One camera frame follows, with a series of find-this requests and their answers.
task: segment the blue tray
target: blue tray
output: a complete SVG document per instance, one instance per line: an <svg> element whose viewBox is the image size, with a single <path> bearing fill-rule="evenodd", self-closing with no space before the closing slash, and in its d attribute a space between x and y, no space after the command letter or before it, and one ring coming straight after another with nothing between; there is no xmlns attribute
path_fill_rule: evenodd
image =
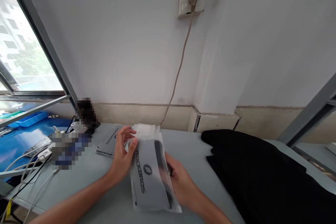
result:
<svg viewBox="0 0 336 224"><path fill-rule="evenodd" d="M16 122L13 122L9 124L9 127L17 128L19 126L21 127L29 127L32 126L33 124L43 120L44 118L48 117L48 114L44 111L39 111L34 114L31 114L27 117L24 117Z"/></svg>

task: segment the metal frame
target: metal frame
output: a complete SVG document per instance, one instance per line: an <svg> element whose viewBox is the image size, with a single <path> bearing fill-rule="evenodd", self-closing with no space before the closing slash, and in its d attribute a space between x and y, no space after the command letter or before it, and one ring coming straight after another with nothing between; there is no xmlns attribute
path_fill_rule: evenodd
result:
<svg viewBox="0 0 336 224"><path fill-rule="evenodd" d="M71 104L76 110L77 96L76 93L67 77L67 74L57 56L57 53L52 45L50 38L47 34L47 31L44 28L44 25L35 9L35 6L32 0L17 0L23 13L25 14L31 28L33 29L36 38L38 39L44 53L46 54L50 65L52 66L60 84L62 85L64 91L19 91L15 89L15 84L8 83L8 79L0 74L0 81L8 89L9 94L13 96L31 96L32 98L41 97L41 98L54 98L59 96L68 96Z"/></svg>
<svg viewBox="0 0 336 224"><path fill-rule="evenodd" d="M14 176L19 176L22 175L23 172L26 170L27 174L31 171L31 170L35 170L37 168L40 168L39 166L36 166L34 168L30 167L27 169L20 169L20 170L12 170L12 171L3 171L0 172L0 179L5 179L7 177L14 177Z"/></svg>
<svg viewBox="0 0 336 224"><path fill-rule="evenodd" d="M3 121L3 122L0 122L0 127L4 127L4 126L6 126L6 125L8 125L10 123L13 123L13 122L15 122L17 120L20 120L20 119L22 119L24 117L30 116L31 114L34 114L34 113L36 113L36 112L38 112L40 110L48 108L48 107L50 107L50 106L52 106L52 105L54 105L56 103L59 103L59 102L65 100L65 99L69 99L70 97L71 97L71 95L62 96L62 97L57 98L55 100L52 100L52 101L50 101L48 103L44 103L44 104L42 104L42 105L40 105L38 107L32 108L30 110L27 110L24 113L21 113L21 114L15 116L15 117L11 117L11 118Z"/></svg>
<svg viewBox="0 0 336 224"><path fill-rule="evenodd" d="M318 92L278 140L293 148L309 131L336 110L336 74Z"/></svg>
<svg viewBox="0 0 336 224"><path fill-rule="evenodd" d="M56 54L56 51L49 39L47 31L35 9L32 0L17 0L23 13L25 14L31 28L33 29L36 38L38 39L44 53L46 54L50 65L52 66L57 78L62 85L64 91L19 91L18 84L15 79L10 75L3 64L0 63L0 81L8 89L8 91L0 91L0 100L13 99L54 99L45 104L42 104L36 108L30 109L24 113L21 113L15 117L9 118L3 122L0 122L0 127L4 127L10 123L13 123L19 119L29 116L37 111L43 110L63 100L69 99L74 109L77 110L77 96L76 93L65 73L65 70Z"/></svg>

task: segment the person's left hand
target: person's left hand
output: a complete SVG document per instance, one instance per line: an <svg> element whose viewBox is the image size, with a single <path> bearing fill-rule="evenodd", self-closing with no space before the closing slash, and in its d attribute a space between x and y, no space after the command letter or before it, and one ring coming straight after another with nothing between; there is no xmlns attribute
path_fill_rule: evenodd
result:
<svg viewBox="0 0 336 224"><path fill-rule="evenodd" d="M117 142L115 144L112 165L106 173L112 185L116 185L122 181L131 167L133 153L138 143L137 138L131 135L135 133L136 131L131 129L130 126L122 127L121 130L117 132ZM124 145L129 138L133 139L128 147L128 152L126 152Z"/></svg>

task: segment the gray table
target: gray table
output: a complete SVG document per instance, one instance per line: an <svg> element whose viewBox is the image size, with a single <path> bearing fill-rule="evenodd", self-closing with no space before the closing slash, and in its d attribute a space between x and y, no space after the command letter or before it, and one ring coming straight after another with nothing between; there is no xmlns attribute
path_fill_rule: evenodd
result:
<svg viewBox="0 0 336 224"><path fill-rule="evenodd" d="M316 143L298 143L293 149L336 176L336 155L326 146Z"/></svg>
<svg viewBox="0 0 336 224"><path fill-rule="evenodd" d="M78 158L72 170L62 170L46 184L37 198L33 212L43 213L58 202L78 192L101 177L111 165L112 159L95 153L96 146L112 127L102 123L94 133L92 144ZM223 187L206 160L211 146L201 141L200 133L161 130L165 150L181 161L191 178L199 188L227 215L234 223L244 223L230 195ZM336 183L281 142L270 140L280 151L292 157L307 168L321 186L336 194ZM14 200L28 208L42 183L52 173L51 165L42 169L42 173L33 185L28 185ZM15 188L8 198L17 192ZM186 208L182 214L166 212L141 213L132 209L130 178L127 176L119 185L107 192L79 221L80 223L203 223L202 220Z"/></svg>

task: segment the person's right hand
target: person's right hand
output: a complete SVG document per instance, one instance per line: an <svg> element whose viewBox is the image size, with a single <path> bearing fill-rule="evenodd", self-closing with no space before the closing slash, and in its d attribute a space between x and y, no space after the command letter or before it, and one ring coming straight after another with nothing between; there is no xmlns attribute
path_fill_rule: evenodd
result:
<svg viewBox="0 0 336 224"><path fill-rule="evenodd" d="M167 163L173 169L170 180L177 200L181 205L194 211L197 207L197 201L203 193L195 185L183 165L167 152L165 155Z"/></svg>

